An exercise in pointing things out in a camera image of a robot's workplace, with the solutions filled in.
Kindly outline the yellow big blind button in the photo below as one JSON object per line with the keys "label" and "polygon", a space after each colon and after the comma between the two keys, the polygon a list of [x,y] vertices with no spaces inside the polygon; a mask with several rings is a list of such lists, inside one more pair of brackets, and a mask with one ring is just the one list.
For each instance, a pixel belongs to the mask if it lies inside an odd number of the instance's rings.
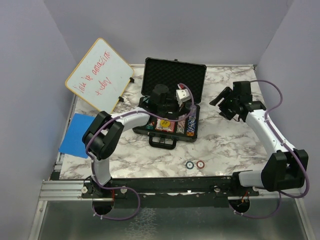
{"label": "yellow big blind button", "polygon": [[163,119],[162,119],[162,120],[160,121],[160,126],[161,126],[162,128],[169,128],[170,125],[171,125],[171,122],[168,121],[168,120],[163,120]]}

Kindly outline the red playing card deck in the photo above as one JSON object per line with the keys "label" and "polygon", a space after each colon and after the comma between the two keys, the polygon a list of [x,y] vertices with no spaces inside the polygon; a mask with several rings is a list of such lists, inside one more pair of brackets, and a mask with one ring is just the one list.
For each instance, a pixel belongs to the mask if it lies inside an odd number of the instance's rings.
{"label": "red playing card deck", "polygon": [[169,133],[174,132],[175,124],[176,124],[174,121],[170,121],[170,127],[168,127],[168,128],[162,128],[160,126],[160,121],[161,121],[161,119],[157,119],[156,127],[155,127],[155,129],[157,131],[164,131],[164,132],[169,132]]}

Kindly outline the black poker set case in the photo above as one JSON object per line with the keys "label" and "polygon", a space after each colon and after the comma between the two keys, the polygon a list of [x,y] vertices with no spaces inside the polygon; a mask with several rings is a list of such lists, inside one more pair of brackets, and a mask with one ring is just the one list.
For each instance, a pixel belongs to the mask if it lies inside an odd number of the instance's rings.
{"label": "black poker set case", "polygon": [[[204,81],[207,67],[204,64],[187,63],[177,60],[165,60],[148,57],[145,60],[143,80],[141,87],[141,98],[149,97],[154,87],[158,84],[166,85],[172,94],[176,93],[178,85],[186,88],[191,99],[184,102],[180,108],[182,115],[175,122],[174,132],[166,132],[156,130],[157,119],[150,117],[148,123],[154,122],[154,129],[146,129],[146,125],[133,128],[133,132],[149,137],[149,145],[154,148],[173,150],[178,141],[193,143],[198,137],[198,126],[200,120],[200,103],[204,88]],[[187,136],[187,128],[185,134],[177,134],[177,123],[182,120],[188,120],[191,113],[191,107],[196,106],[196,127],[195,135]]]}

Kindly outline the red poker chip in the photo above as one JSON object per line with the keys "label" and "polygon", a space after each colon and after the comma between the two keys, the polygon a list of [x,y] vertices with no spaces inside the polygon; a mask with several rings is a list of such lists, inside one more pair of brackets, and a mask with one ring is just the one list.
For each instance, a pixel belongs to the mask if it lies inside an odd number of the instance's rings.
{"label": "red poker chip", "polygon": [[205,163],[202,160],[196,162],[196,166],[198,169],[203,169],[205,167]]}

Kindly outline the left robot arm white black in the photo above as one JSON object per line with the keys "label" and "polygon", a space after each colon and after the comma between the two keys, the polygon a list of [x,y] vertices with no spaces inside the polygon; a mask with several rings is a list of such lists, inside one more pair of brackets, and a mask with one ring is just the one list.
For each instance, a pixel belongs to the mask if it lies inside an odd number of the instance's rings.
{"label": "left robot arm white black", "polygon": [[109,114],[101,111],[94,118],[82,137],[86,154],[91,158],[91,178],[95,181],[93,191],[106,197],[111,190],[109,157],[114,153],[123,132],[145,126],[151,117],[176,122],[180,108],[190,99],[190,92],[178,85],[175,94],[169,88],[157,84],[149,97],[142,98],[138,107],[123,113]]}

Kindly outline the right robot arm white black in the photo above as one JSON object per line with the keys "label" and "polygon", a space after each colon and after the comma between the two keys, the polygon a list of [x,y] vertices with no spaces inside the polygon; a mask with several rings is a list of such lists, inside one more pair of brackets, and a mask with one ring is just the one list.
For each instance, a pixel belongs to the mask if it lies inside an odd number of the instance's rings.
{"label": "right robot arm white black", "polygon": [[268,156],[262,170],[232,174],[229,189],[234,195],[242,195],[248,187],[283,192],[308,185],[307,152],[291,144],[271,120],[269,109],[253,99],[250,81],[233,82],[233,87],[227,86],[210,105],[218,106],[219,114],[227,120],[239,116],[254,131]]}

